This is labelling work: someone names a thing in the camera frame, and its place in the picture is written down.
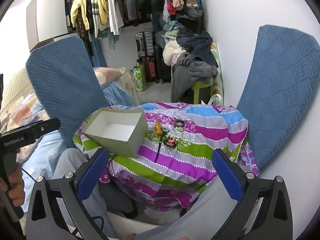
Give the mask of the person's left hand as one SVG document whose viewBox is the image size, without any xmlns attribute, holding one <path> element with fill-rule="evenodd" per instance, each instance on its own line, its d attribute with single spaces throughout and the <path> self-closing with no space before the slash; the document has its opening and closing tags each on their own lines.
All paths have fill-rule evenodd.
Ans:
<svg viewBox="0 0 320 240">
<path fill-rule="evenodd" d="M 8 195 L 15 207 L 22 206 L 25 201 L 25 192 L 22 168 L 19 163 L 16 163 L 16 170 L 8 176 L 8 180 L 14 187 L 9 190 L 7 184 L 1 178 L 1 192 L 8 192 Z"/>
</svg>

